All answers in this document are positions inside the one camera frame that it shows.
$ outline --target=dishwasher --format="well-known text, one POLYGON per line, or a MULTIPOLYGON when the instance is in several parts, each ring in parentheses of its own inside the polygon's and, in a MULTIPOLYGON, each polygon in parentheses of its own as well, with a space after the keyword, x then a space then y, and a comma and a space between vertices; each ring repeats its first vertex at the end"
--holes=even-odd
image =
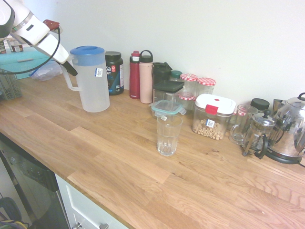
POLYGON ((29 229, 69 229, 55 174, 1 133, 0 157, 32 222, 29 229))

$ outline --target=red gingham jar lid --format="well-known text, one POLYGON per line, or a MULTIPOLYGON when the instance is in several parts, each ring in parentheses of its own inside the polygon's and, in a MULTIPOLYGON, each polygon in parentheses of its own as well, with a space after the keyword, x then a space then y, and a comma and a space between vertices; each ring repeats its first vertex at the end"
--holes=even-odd
MULTIPOLYGON (((233 115, 236 115, 236 114, 237 114, 237 108, 235 108, 233 115)), ((247 114, 247 111, 244 109, 238 112, 239 116, 245 116, 246 114, 247 114)))
POLYGON ((195 96, 192 93, 183 92, 182 94, 179 95, 179 98, 189 101, 189 100, 194 100, 195 96))
POLYGON ((205 86, 214 86, 216 81, 212 78, 198 78, 197 82, 205 86))
POLYGON ((180 79, 193 82, 193 81, 196 81, 198 79, 198 76, 194 75, 194 74, 187 74, 186 73, 186 74, 181 74, 180 79))

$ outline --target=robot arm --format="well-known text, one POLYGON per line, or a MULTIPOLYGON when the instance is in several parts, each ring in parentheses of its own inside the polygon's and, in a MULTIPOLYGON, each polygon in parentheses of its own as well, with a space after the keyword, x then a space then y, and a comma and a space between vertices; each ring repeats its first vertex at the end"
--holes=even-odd
MULTIPOLYGON (((58 40, 49 32, 58 28, 59 23, 48 20, 41 22, 24 5, 16 0, 0 0, 0 41, 9 34, 22 44, 51 56, 58 40)), ((69 53, 59 45, 53 59, 63 65, 71 75, 77 75, 68 62, 69 53)))

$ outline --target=wire basket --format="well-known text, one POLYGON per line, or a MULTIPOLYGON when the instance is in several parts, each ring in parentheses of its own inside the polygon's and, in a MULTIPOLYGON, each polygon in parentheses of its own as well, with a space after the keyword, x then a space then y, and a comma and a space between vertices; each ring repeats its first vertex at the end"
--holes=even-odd
MULTIPOLYGON (((0 68, 0 73, 10 73, 0 68)), ((16 75, 0 75, 0 91, 5 100, 14 99, 22 96, 16 75)))

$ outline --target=drawer handle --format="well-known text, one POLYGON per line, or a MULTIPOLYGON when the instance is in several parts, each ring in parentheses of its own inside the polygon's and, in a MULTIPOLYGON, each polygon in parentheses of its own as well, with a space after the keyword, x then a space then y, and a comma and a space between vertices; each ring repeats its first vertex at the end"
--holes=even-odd
POLYGON ((77 226, 73 227, 72 229, 78 229, 78 228, 82 228, 82 225, 79 222, 77 222, 77 226))
POLYGON ((33 60, 34 59, 31 58, 31 59, 17 60, 17 62, 20 63, 20 62, 33 61, 33 60))
POLYGON ((107 223, 100 225, 100 229, 108 229, 108 228, 109 228, 109 225, 107 223))

